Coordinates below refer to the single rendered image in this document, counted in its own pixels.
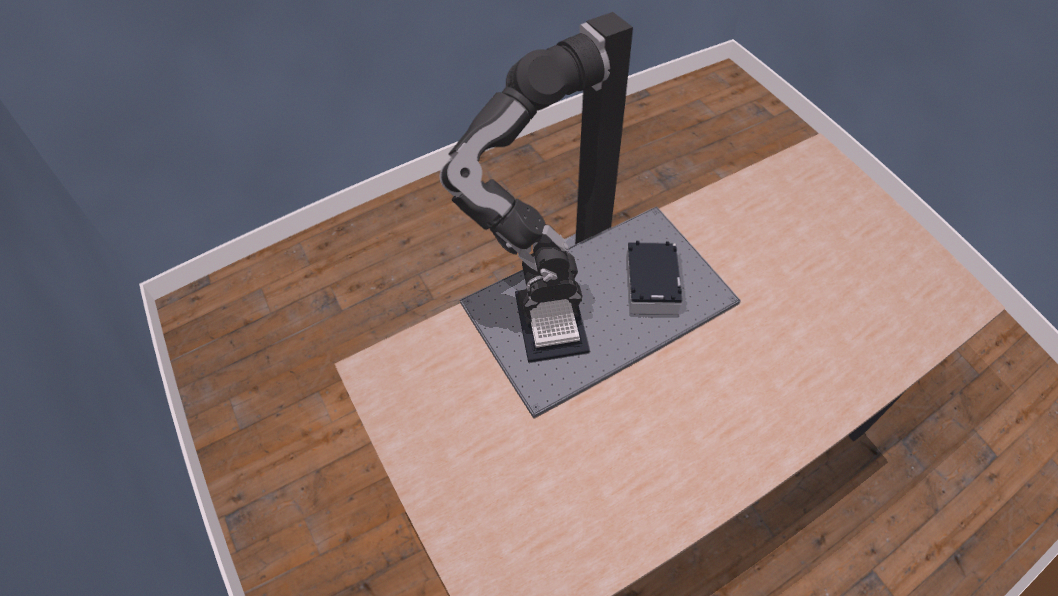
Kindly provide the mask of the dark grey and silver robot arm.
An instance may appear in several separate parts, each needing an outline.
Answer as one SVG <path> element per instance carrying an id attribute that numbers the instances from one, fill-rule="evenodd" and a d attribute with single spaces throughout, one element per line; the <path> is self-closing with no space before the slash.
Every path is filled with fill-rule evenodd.
<path id="1" fill-rule="evenodd" d="M 448 153 L 448 162 L 456 157 L 440 171 L 442 186 L 454 196 L 451 200 L 546 282 L 569 270 L 569 246 L 535 207 L 515 199 L 494 179 L 484 183 L 479 158 L 487 149 L 510 145 L 539 110 L 576 91 L 600 90 L 609 69 L 605 39 L 588 23 L 548 50 L 529 52 L 510 68 L 506 88 L 484 106 Z"/>

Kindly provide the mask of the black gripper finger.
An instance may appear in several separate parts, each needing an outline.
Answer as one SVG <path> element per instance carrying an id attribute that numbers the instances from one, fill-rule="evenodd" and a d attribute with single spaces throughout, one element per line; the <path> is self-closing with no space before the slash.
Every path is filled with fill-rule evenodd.
<path id="1" fill-rule="evenodd" d="M 581 293 L 581 289 L 580 289 L 580 286 L 579 286 L 578 282 L 576 282 L 576 286 L 577 286 L 577 292 L 574 293 L 574 295 L 572 297 L 567 299 L 567 300 L 569 300 L 569 302 L 572 305 L 574 317 L 579 317 L 577 307 L 580 304 L 580 302 L 582 301 L 582 293 Z"/>
<path id="2" fill-rule="evenodd" d="M 534 302 L 532 299 L 530 299 L 530 295 L 527 292 L 527 288 L 525 289 L 525 291 L 523 290 L 518 291 L 518 300 L 519 300 L 519 310 L 524 314 L 526 323 L 530 324 L 530 322 L 532 322 L 530 311 L 533 308 L 537 308 L 537 305 L 540 303 Z"/>

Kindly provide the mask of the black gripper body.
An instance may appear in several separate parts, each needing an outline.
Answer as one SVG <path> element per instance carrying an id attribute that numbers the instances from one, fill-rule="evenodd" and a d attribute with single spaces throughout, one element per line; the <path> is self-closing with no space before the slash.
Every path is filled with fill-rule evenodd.
<path id="1" fill-rule="evenodd" d="M 567 253 L 569 270 L 557 279 L 544 281 L 539 272 L 522 261 L 527 292 L 534 302 L 543 303 L 570 299 L 577 291 L 574 277 L 578 273 L 574 256 Z"/>

